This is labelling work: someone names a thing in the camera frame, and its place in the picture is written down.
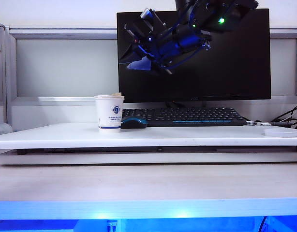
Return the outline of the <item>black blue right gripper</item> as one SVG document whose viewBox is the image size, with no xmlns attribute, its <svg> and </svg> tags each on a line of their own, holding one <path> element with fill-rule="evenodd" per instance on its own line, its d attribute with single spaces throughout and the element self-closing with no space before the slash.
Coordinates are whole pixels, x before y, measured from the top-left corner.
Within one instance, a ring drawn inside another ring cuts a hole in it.
<svg viewBox="0 0 297 232">
<path fill-rule="evenodd" d="M 128 70 L 165 72 L 186 62 L 202 49 L 210 49 L 211 34 L 196 25 L 177 25 L 156 36 L 150 33 L 139 45 L 131 44 L 119 61 L 132 61 Z"/>
</svg>

